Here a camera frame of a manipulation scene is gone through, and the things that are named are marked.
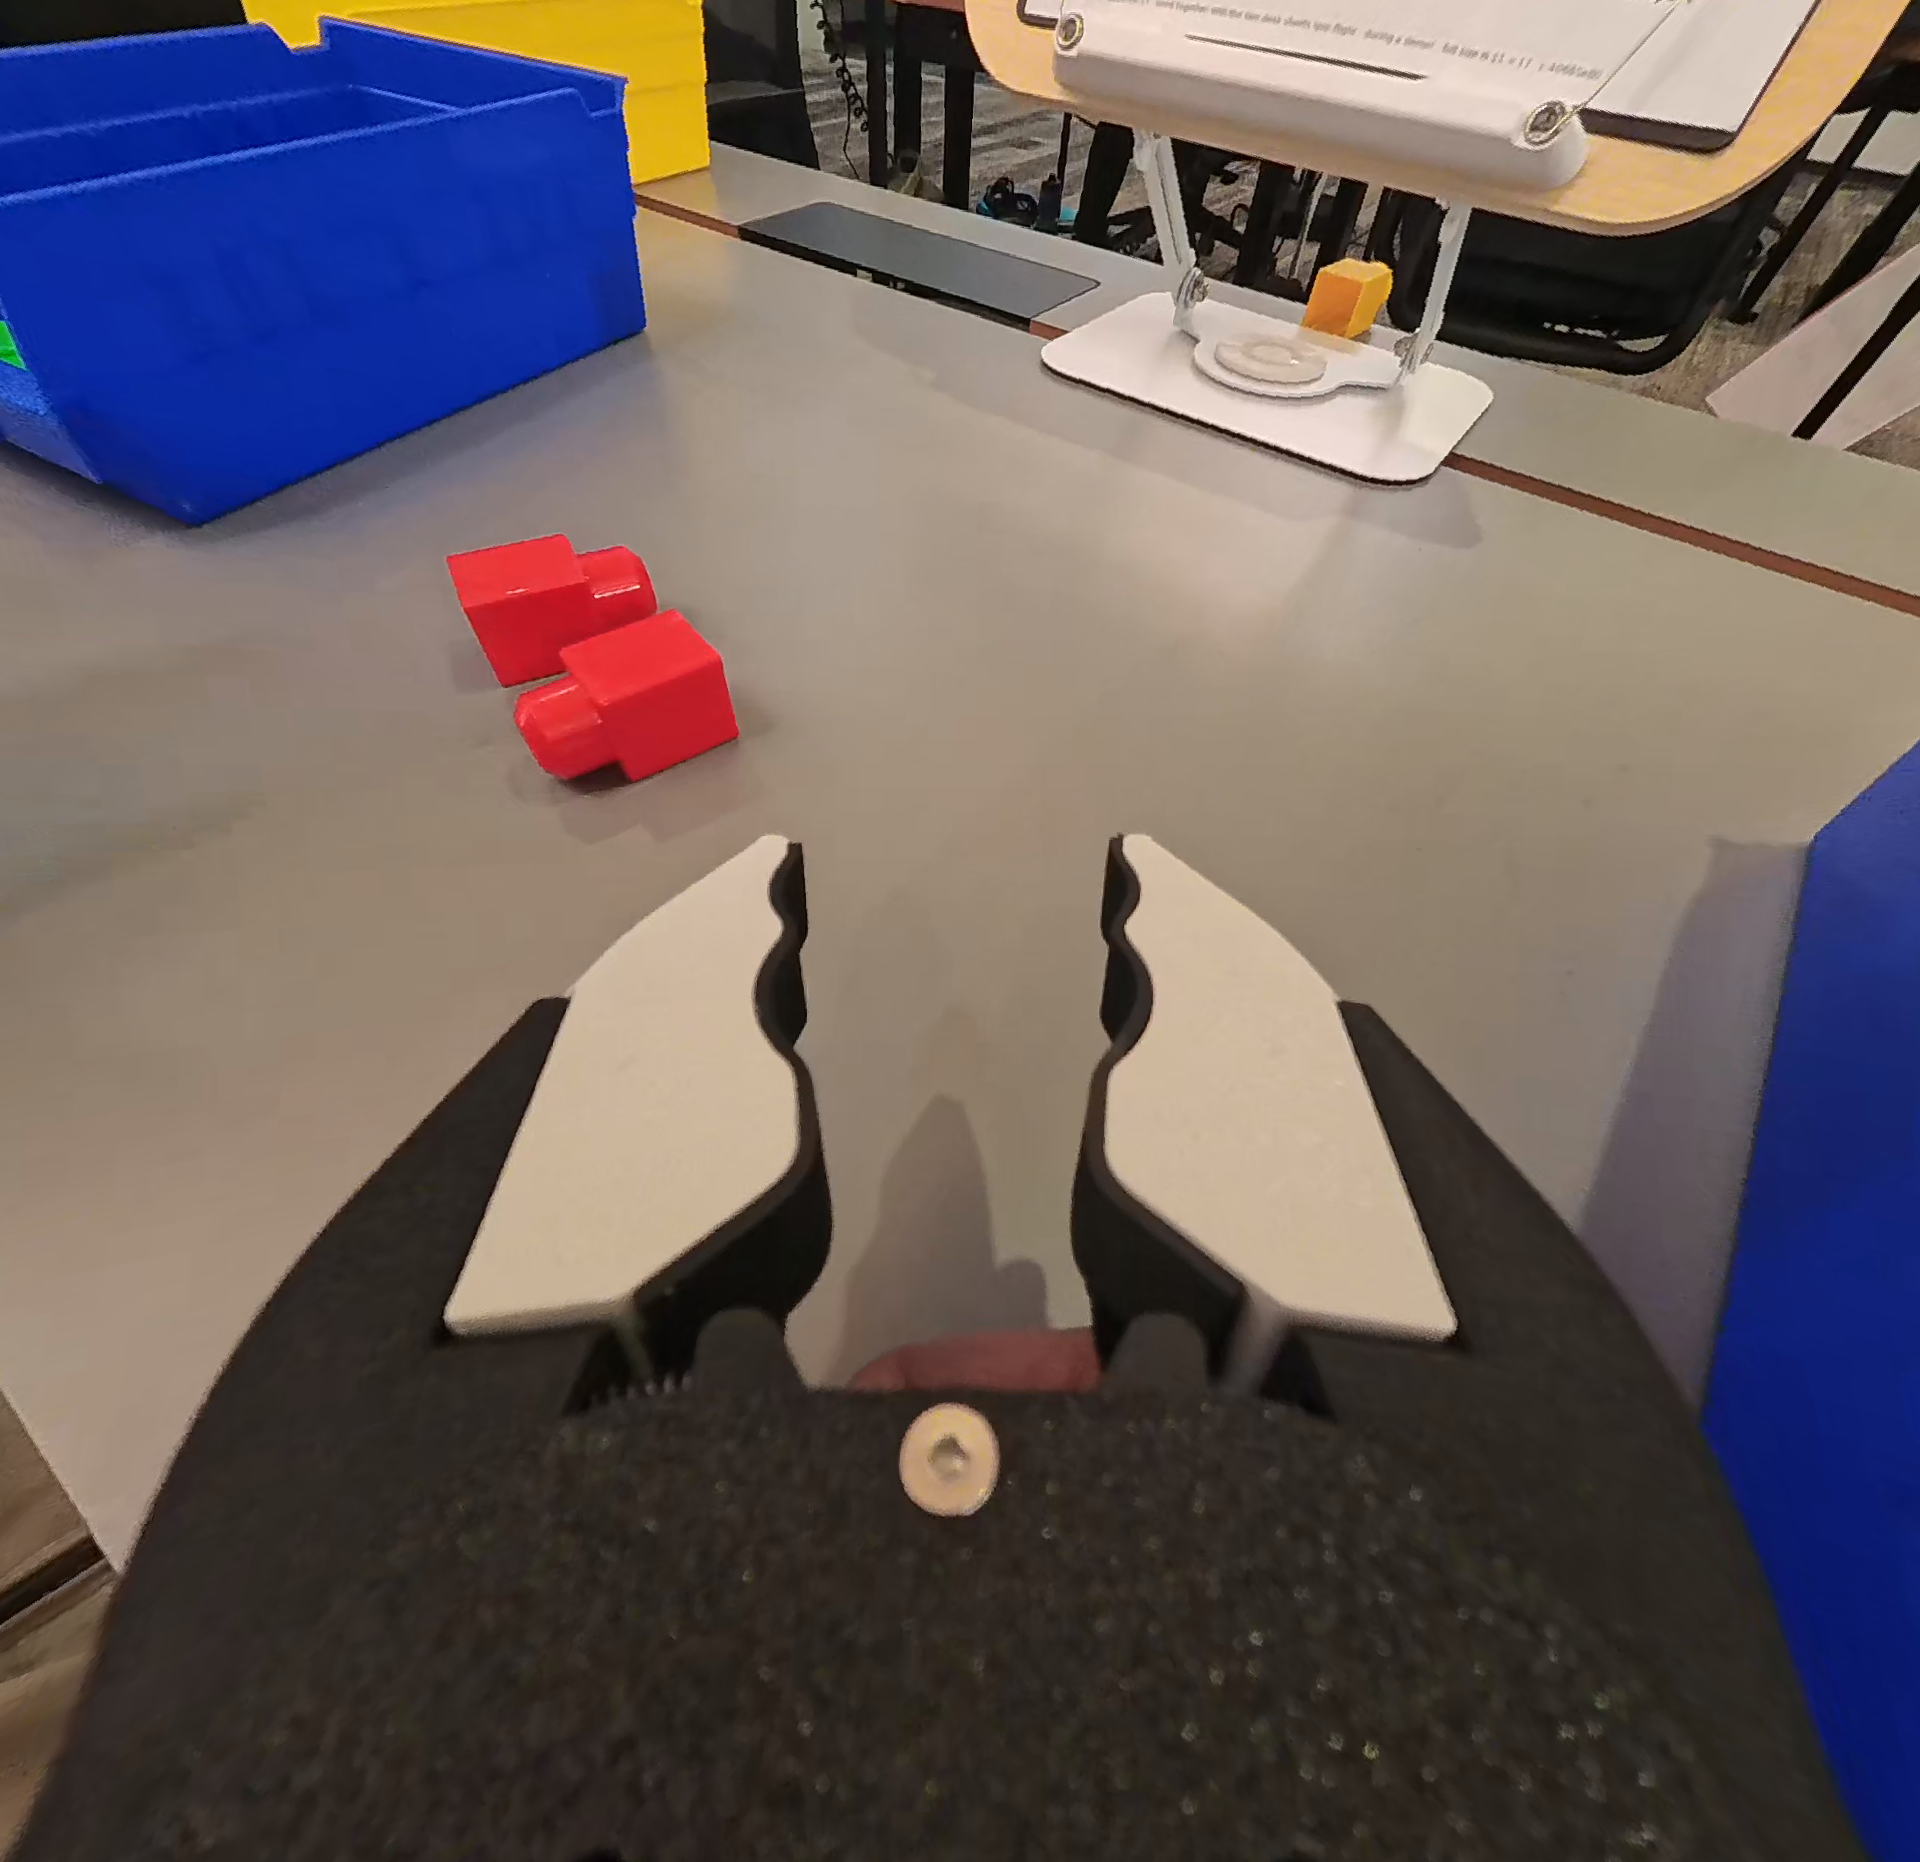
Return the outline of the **blue plastic bin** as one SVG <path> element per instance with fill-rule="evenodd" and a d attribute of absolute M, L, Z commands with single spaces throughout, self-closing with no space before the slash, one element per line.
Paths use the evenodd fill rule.
<path fill-rule="evenodd" d="M 1920 749 L 1802 845 L 1706 1445 L 1863 1857 L 1920 1857 Z"/>
<path fill-rule="evenodd" d="M 319 25 L 0 59 L 0 441 L 168 522 L 647 331 L 621 69 Z"/>

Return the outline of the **printed instruction sheet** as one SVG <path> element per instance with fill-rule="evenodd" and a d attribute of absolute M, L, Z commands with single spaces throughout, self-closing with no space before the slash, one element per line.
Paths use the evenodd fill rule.
<path fill-rule="evenodd" d="M 1618 136 L 1721 146 L 1810 0 L 1071 0 L 1146 32 L 1250 37 L 1361 69 L 1427 69 L 1588 106 Z"/>

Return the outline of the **red toy block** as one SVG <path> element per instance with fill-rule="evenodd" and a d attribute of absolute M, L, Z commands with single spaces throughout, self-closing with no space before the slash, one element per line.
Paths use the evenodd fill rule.
<path fill-rule="evenodd" d="M 631 546 L 503 541 L 447 557 L 459 608 L 500 682 L 539 682 L 562 667 L 562 644 L 654 624 L 654 575 Z"/>
<path fill-rule="evenodd" d="M 579 634 L 555 662 L 511 693 L 511 732 L 562 784 L 604 765 L 634 784 L 737 744 L 725 662 L 683 608 Z"/>

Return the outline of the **yellow plastic bin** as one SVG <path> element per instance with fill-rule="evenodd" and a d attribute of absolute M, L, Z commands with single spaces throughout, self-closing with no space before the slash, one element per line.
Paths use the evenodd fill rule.
<path fill-rule="evenodd" d="M 319 25 L 381 25 L 459 47 L 621 69 L 631 180 L 707 171 L 703 0 L 248 0 L 248 25 L 311 47 Z"/>

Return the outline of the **black inset table panel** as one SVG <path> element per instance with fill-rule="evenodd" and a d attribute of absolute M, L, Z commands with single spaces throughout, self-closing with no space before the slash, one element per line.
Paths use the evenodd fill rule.
<path fill-rule="evenodd" d="M 842 276 L 875 276 L 948 308 L 980 308 L 1003 326 L 1028 326 L 1076 297 L 1094 297 L 1094 276 L 1057 273 L 1057 257 L 1017 257 L 997 247 L 966 247 L 966 233 L 930 233 L 915 217 L 881 217 L 881 211 L 846 211 L 846 205 L 793 205 L 771 217 L 737 225 L 742 247 L 842 273 Z"/>

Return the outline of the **wooden clipboard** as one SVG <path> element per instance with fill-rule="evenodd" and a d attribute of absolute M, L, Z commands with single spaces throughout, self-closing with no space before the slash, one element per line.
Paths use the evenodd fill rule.
<path fill-rule="evenodd" d="M 1660 233 L 1749 194 L 1780 162 L 1794 162 L 1840 117 L 1840 99 L 1858 91 L 1858 69 L 1890 47 L 1906 10 L 1909 0 L 1810 0 L 1802 32 L 1792 37 L 1780 69 L 1766 85 L 1732 146 L 1680 153 L 1680 146 L 1642 146 L 1642 136 L 1591 136 L 1569 185 L 1494 185 L 1425 153 L 1361 153 L 1361 146 L 1331 146 L 1279 123 L 1194 117 L 1167 99 L 1088 99 L 1057 69 L 1057 32 L 1017 25 L 1017 0 L 966 0 L 966 25 L 997 91 L 1017 91 L 1088 123 L 1129 123 L 1154 136 L 1194 136 L 1194 146 L 1229 146 L 1229 153 L 1254 153 L 1289 171 L 1337 171 L 1337 180 L 1376 180 L 1376 185 L 1408 185 L 1408 194 L 1436 194 L 1436 205 L 1469 205 L 1499 217 L 1543 217 L 1574 233 Z"/>

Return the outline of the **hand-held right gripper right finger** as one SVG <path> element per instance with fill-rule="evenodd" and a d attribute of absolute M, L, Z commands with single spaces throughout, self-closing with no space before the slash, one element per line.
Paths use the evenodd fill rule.
<path fill-rule="evenodd" d="M 1331 982 L 1154 836 L 1107 837 L 1094 926 L 1103 1063 L 1071 1172 L 1094 1338 L 1181 1311 L 1199 1347 L 1446 1347 L 1456 1299 Z"/>

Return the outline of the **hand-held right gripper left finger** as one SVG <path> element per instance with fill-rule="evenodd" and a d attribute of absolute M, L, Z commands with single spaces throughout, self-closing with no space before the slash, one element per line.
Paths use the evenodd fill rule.
<path fill-rule="evenodd" d="M 793 1325 L 837 1252 L 799 939 L 799 837 L 763 836 L 573 982 L 447 1338 Z"/>

